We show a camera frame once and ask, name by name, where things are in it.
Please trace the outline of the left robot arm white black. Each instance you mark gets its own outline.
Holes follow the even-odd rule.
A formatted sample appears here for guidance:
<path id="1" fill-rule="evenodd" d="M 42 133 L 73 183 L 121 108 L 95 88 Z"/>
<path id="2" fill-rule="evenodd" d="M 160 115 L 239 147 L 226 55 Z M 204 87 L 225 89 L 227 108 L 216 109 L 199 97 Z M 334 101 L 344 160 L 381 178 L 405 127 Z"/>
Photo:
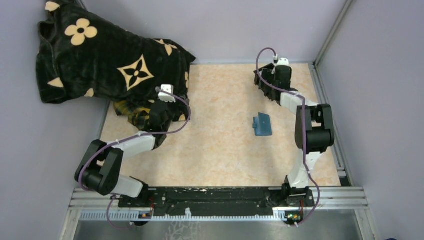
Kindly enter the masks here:
<path id="1" fill-rule="evenodd" d="M 102 196 L 123 195 L 144 207 L 149 203 L 147 184 L 121 174 L 123 161 L 160 147 L 170 134 L 174 120 L 186 120 L 190 109 L 184 103 L 156 101 L 145 116 L 144 130 L 121 140 L 105 142 L 96 139 L 88 146 L 74 179 L 85 191 Z"/>

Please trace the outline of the blue card holder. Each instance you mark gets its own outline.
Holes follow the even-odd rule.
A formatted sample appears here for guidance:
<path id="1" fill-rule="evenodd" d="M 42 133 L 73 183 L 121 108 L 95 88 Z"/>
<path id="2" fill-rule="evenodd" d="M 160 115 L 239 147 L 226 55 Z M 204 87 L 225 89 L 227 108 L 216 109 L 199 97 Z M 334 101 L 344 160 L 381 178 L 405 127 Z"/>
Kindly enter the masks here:
<path id="1" fill-rule="evenodd" d="M 253 117 L 252 128 L 257 137 L 268 137 L 273 135 L 271 117 L 268 114 L 259 112 Z"/>

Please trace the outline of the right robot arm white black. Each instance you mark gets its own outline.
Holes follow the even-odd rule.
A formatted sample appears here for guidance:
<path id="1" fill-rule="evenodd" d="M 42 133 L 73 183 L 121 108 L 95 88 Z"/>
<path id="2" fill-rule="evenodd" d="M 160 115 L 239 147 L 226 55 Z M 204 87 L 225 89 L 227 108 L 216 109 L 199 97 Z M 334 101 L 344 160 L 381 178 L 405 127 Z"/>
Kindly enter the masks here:
<path id="1" fill-rule="evenodd" d="M 309 191 L 312 172 L 319 158 L 334 145 L 333 111 L 331 105 L 310 101 L 293 88 L 281 92 L 280 105 L 296 116 L 297 163 L 286 176 L 281 193 L 284 204 L 295 206 Z"/>

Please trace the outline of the black card box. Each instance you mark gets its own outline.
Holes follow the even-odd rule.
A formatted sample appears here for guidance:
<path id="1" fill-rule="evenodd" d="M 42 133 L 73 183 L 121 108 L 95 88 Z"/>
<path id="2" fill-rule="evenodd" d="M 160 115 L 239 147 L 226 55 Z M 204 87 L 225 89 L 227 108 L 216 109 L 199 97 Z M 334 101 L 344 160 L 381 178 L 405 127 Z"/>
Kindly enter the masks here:
<path id="1" fill-rule="evenodd" d="M 277 87 L 275 75 L 272 74 L 273 69 L 274 65 L 270 63 L 260 67 L 258 70 L 254 70 L 254 84 L 258 86 L 258 89 L 263 92 L 265 97 L 272 102 L 279 103 L 281 99 L 281 92 L 269 86 L 273 85 L 274 87 Z"/>

